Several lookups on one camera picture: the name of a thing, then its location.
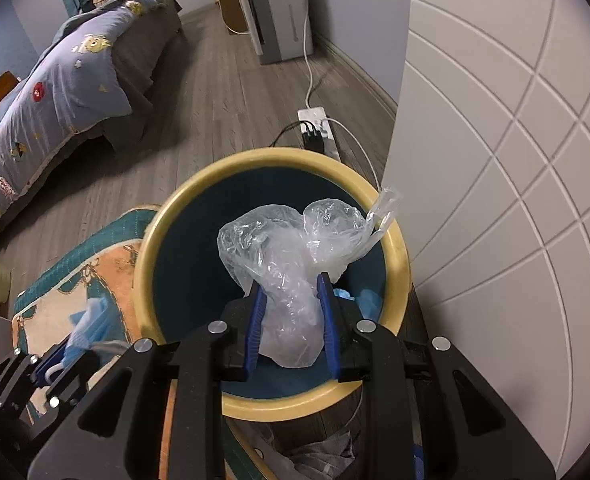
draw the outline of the power strip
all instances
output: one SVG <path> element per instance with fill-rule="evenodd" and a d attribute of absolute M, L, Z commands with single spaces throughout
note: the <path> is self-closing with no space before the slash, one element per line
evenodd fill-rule
<path fill-rule="evenodd" d="M 310 121 L 313 123 L 320 131 L 324 139 L 324 153 L 326 153 L 326 155 L 329 157 L 334 158 L 334 160 L 339 162 L 342 161 L 342 159 L 339 157 L 339 152 L 337 151 L 337 144 L 335 143 L 335 138 L 333 137 L 331 125 L 326 120 L 326 112 L 324 111 L 324 107 L 318 106 L 316 108 L 304 108 L 303 110 L 298 110 L 297 118 L 300 121 Z M 299 127 L 302 133 L 306 132 L 305 124 L 301 124 Z"/>

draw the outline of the patterned rug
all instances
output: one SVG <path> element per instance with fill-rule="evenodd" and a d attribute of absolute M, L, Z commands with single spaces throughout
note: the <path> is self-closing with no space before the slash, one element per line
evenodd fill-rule
<path fill-rule="evenodd" d="M 108 300 L 110 308 L 120 312 L 123 340 L 134 342 L 139 339 L 141 332 L 133 307 L 133 273 L 146 227 L 158 209 L 159 206 L 144 205 L 127 211 L 67 253 L 22 292 L 14 305 L 14 346 L 25 352 L 43 354 L 70 333 L 70 314 L 84 310 L 88 298 L 102 296 Z M 98 382 L 112 363 L 93 376 L 90 387 Z M 46 412 L 45 392 L 45 388 L 37 390 L 29 403 L 29 412 L 34 420 Z M 173 398 L 174 388 L 169 396 L 167 416 L 171 413 Z M 160 465 L 162 479 L 166 478 L 169 427 L 165 423 Z M 237 431 L 233 435 L 233 431 L 234 427 L 231 430 L 228 424 L 224 425 L 222 437 L 227 479 L 274 480 L 275 476 L 259 460 L 255 451 Z"/>

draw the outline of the clear plastic bag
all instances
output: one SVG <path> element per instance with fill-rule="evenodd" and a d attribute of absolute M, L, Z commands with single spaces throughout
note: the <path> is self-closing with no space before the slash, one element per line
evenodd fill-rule
<path fill-rule="evenodd" d="M 219 230 L 219 257 L 231 277 L 246 294 L 257 280 L 268 296 L 261 354 L 285 368 L 315 362 L 324 346 L 317 275 L 326 271 L 334 283 L 365 256 L 395 219 L 399 200 L 395 190 L 382 190 L 366 218 L 332 198 L 313 202 L 303 215 L 264 205 Z"/>

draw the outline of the blue gripper pad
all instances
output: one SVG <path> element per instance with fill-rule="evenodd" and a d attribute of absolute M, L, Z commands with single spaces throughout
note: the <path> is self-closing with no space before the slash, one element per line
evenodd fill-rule
<path fill-rule="evenodd" d="M 257 356 L 259 354 L 259 342 L 262 338 L 262 319 L 266 312 L 266 293 L 261 286 L 257 288 L 257 294 L 253 301 L 253 309 L 248 321 L 246 330 L 244 368 L 250 376 L 257 367 Z"/>
<path fill-rule="evenodd" d="M 328 371 L 330 371 L 331 377 L 333 379 L 338 379 L 341 368 L 339 335 L 333 320 L 333 311 L 331 308 L 331 302 L 337 300 L 334 295 L 332 298 L 329 298 L 327 290 L 322 275 L 318 275 L 317 297 L 319 298 L 319 303 L 322 306 L 322 313 L 324 314 L 324 349 L 326 352 L 326 362 L 328 363 Z"/>

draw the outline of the black cable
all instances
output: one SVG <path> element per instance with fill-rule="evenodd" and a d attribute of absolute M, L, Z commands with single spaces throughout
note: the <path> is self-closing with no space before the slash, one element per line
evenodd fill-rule
<path fill-rule="evenodd" d="M 275 147 L 275 144 L 277 144 L 277 141 L 278 141 L 278 140 L 280 140 L 280 137 L 281 137 L 281 136 L 282 136 L 284 133 L 286 133 L 286 132 L 287 132 L 287 131 L 289 131 L 289 130 L 292 130 L 293 128 L 296 128 L 296 127 L 297 127 L 297 126 L 299 126 L 300 124 L 305 124 L 305 125 L 306 125 L 306 130 L 307 130 L 309 133 L 311 133 L 311 134 L 315 133 L 315 124 L 313 124 L 312 122 L 310 122 L 310 121 L 295 121 L 294 123 L 291 123 L 291 124 L 289 124 L 288 126 L 284 126 L 283 130 L 282 130 L 282 131 L 279 133 L 279 135 L 277 135 L 277 137 L 275 137 L 275 140 L 274 140 L 273 142 L 271 142 L 271 143 L 269 144 L 269 146 L 270 146 L 271 148 L 274 148 L 274 147 Z"/>

